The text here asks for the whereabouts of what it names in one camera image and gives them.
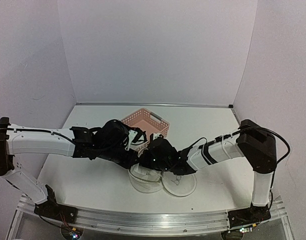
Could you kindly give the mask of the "pink plastic basket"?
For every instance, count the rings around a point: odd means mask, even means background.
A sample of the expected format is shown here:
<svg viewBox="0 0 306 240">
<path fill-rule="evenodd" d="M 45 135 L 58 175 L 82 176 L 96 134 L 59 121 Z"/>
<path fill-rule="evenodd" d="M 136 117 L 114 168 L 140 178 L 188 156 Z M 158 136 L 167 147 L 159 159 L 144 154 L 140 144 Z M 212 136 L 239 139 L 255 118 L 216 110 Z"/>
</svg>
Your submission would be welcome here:
<svg viewBox="0 0 306 240">
<path fill-rule="evenodd" d="M 140 108 L 129 114 L 122 118 L 121 122 L 129 127 L 140 128 L 146 133 L 147 141 L 145 143 L 131 145 L 131 148 L 138 153 L 148 146 L 151 134 L 162 135 L 166 138 L 170 127 L 170 124 L 166 120 L 146 108 Z"/>
</svg>

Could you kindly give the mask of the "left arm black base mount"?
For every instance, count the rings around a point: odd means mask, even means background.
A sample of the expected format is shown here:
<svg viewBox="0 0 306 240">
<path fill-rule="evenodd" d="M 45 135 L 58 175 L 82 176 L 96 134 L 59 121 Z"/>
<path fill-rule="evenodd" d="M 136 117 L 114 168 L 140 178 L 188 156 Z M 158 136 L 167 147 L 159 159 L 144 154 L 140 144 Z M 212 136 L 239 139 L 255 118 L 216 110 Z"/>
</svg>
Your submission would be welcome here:
<svg viewBox="0 0 306 240">
<path fill-rule="evenodd" d="M 41 204 L 35 204 L 34 213 L 41 217 L 74 224 L 76 222 L 78 209 L 73 206 L 57 203 L 53 189 L 46 185 L 47 198 Z"/>
</svg>

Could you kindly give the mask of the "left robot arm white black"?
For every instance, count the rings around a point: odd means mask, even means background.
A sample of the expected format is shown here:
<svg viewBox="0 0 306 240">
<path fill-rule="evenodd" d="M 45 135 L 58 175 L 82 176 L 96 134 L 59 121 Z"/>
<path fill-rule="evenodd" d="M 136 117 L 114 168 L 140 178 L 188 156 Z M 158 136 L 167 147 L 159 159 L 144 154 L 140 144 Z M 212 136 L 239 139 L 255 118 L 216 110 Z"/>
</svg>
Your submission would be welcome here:
<svg viewBox="0 0 306 240">
<path fill-rule="evenodd" d="M 51 154 L 72 158 L 96 158 L 114 162 L 129 169 L 137 163 L 133 149 L 147 141 L 146 132 L 113 119 L 103 127 L 38 129 L 11 124 L 9 118 L 0 119 L 0 177 L 22 191 L 50 219 L 60 214 L 53 189 L 25 173 L 14 162 L 18 154 Z"/>
</svg>

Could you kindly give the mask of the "white bra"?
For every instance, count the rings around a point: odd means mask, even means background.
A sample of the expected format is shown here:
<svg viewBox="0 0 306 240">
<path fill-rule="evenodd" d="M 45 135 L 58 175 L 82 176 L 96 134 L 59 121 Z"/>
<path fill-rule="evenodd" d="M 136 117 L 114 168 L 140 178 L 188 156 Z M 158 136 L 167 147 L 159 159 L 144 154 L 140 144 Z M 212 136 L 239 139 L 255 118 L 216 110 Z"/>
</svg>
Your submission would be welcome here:
<svg viewBox="0 0 306 240">
<path fill-rule="evenodd" d="M 158 182 L 161 179 L 160 172 L 142 167 L 140 165 L 133 169 L 133 175 L 143 181 Z"/>
</svg>

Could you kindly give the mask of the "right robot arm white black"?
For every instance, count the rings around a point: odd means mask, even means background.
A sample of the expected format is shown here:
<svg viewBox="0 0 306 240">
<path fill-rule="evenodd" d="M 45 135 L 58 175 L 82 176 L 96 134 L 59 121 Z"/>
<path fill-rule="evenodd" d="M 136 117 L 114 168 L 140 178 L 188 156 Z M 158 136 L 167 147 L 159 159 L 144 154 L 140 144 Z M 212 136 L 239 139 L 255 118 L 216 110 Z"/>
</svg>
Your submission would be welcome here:
<svg viewBox="0 0 306 240">
<path fill-rule="evenodd" d="M 202 145 L 193 143 L 183 150 L 176 150 L 168 140 L 157 137 L 141 154 L 139 165 L 185 176 L 242 157 L 247 159 L 254 172 L 251 206 L 245 209 L 244 216 L 255 222 L 269 204 L 273 174 L 277 168 L 277 145 L 273 133 L 249 119 L 243 120 L 232 133 L 220 135 Z"/>
</svg>

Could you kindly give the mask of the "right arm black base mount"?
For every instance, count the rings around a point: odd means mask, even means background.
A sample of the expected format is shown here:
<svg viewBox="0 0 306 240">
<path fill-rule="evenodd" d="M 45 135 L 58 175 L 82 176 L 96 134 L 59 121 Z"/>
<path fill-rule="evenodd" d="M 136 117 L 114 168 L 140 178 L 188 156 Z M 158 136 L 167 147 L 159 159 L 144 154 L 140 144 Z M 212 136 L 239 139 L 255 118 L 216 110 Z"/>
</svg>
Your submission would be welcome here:
<svg viewBox="0 0 306 240">
<path fill-rule="evenodd" d="M 271 218 L 271 213 L 268 205 L 251 205 L 248 208 L 230 210 L 227 213 L 227 218 L 229 220 L 229 228 L 234 229 L 242 226 L 251 226 L 269 220 Z"/>
</svg>

